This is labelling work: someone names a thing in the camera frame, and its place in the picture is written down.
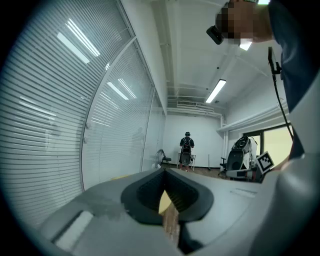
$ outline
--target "floor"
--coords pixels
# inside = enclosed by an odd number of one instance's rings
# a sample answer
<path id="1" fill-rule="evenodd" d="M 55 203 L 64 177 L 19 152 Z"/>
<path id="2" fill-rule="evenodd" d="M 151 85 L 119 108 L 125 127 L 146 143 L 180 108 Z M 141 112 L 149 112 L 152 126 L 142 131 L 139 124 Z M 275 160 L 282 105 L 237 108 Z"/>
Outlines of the floor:
<path id="1" fill-rule="evenodd" d="M 168 164 L 162 164 L 162 167 L 176 168 L 175 165 L 168 166 Z M 191 168 L 189 168 L 189 172 L 220 179 L 220 177 L 218 176 L 218 173 L 220 172 L 219 169 L 208 170 L 206 168 L 194 168 L 193 171 Z M 163 214 L 163 228 L 172 242 L 176 245 L 178 245 L 180 232 L 180 227 L 178 225 L 178 216 L 179 213 L 173 203 L 170 204 L 170 206 Z"/>

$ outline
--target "table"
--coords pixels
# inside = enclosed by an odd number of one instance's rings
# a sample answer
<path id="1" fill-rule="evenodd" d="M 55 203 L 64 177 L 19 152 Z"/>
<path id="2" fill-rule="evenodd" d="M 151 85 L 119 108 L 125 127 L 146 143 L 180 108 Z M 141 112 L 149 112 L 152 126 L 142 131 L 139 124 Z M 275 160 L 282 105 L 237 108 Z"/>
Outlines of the table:
<path id="1" fill-rule="evenodd" d="M 178 165 L 179 165 L 180 154 L 181 154 L 181 151 L 178 152 L 178 159 L 177 159 L 177 161 L 176 161 L 176 168 L 178 168 Z M 192 164 L 191 164 L 191 169 L 192 169 L 193 171 L 195 171 L 196 156 L 197 156 L 197 155 L 191 152 L 191 156 L 192 156 L 192 158 L 193 158 L 193 162 L 192 162 Z"/>

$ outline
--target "white ceiling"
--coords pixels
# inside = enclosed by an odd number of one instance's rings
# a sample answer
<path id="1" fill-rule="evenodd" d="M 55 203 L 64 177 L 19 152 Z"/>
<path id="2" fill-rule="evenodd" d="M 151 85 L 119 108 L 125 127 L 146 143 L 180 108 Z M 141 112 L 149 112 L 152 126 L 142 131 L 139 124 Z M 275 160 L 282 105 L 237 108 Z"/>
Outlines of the white ceiling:
<path id="1" fill-rule="evenodd" d="M 280 60 L 281 48 L 275 41 L 253 43 L 248 51 L 226 41 L 214 43 L 206 30 L 215 24 L 216 14 L 225 2 L 152 1 L 169 100 L 205 102 L 218 80 L 225 79 L 225 86 L 211 104 L 227 107 L 245 88 L 270 75 L 268 46 Z"/>

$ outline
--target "black cable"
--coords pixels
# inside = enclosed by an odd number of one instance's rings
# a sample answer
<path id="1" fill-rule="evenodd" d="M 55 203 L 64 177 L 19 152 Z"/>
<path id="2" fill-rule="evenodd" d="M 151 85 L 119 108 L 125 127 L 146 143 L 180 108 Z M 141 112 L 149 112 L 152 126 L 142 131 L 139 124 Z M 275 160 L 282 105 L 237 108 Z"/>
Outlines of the black cable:
<path id="1" fill-rule="evenodd" d="M 290 126 L 289 126 L 287 117 L 286 117 L 286 115 L 285 115 L 284 109 L 283 109 L 283 107 L 282 107 L 282 105 L 281 105 L 281 102 L 280 102 L 280 97 L 279 97 L 279 93 L 278 93 L 278 89 L 277 89 L 276 75 L 273 74 L 273 75 L 272 75 L 272 78 L 273 78 L 273 84 L 274 84 L 275 94 L 276 94 L 276 97 L 277 97 L 277 99 L 278 99 L 279 106 L 280 106 L 280 109 L 281 109 L 281 112 L 282 112 L 282 115 L 283 115 L 283 118 L 284 118 L 286 127 L 287 127 L 288 130 L 289 130 L 291 139 L 294 140 L 294 136 L 293 136 L 293 134 L 292 134 L 292 132 L 291 132 L 291 130 L 290 130 Z"/>

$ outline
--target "air vent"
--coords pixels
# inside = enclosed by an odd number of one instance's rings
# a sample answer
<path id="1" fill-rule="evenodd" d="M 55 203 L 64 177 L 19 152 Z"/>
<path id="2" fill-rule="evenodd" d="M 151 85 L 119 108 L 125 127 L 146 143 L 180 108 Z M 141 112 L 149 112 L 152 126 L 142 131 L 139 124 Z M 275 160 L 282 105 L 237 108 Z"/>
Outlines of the air vent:
<path id="1" fill-rule="evenodd" d="M 196 107 L 197 103 L 193 101 L 177 101 L 176 106 L 188 106 L 188 107 Z"/>

